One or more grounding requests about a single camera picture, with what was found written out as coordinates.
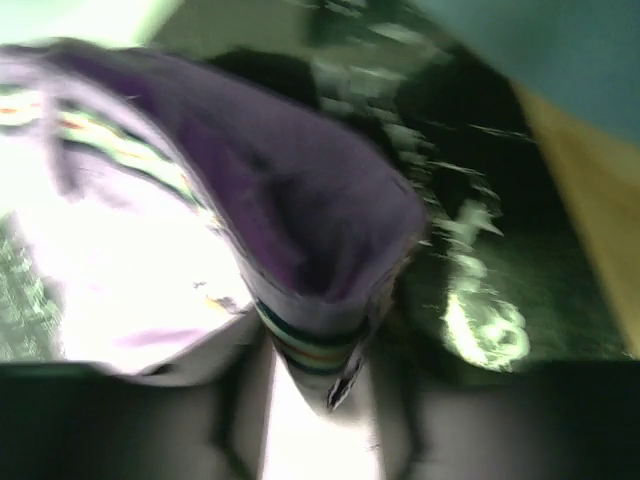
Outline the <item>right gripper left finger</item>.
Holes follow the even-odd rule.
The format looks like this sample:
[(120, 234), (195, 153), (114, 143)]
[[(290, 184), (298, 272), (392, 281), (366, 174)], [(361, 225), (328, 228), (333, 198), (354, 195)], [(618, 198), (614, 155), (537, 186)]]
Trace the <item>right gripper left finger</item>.
[(273, 357), (254, 320), (159, 375), (85, 364), (1, 368), (5, 479), (256, 479)]

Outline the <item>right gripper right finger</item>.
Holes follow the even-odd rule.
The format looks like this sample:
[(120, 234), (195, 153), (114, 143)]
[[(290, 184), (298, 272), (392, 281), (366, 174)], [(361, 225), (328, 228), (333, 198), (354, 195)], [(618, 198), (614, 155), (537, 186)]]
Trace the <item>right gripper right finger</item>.
[(639, 366), (608, 309), (571, 302), (553, 331), (569, 351), (494, 373), (449, 353), (397, 301), (370, 355), (386, 479), (635, 479)]

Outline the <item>purple trousers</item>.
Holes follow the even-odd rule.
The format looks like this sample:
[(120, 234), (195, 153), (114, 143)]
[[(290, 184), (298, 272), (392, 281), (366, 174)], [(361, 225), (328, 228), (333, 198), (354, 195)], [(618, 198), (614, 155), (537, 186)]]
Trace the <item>purple trousers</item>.
[(1, 368), (165, 372), (254, 320), (350, 377), (423, 225), (372, 145), (148, 48), (1, 48)]

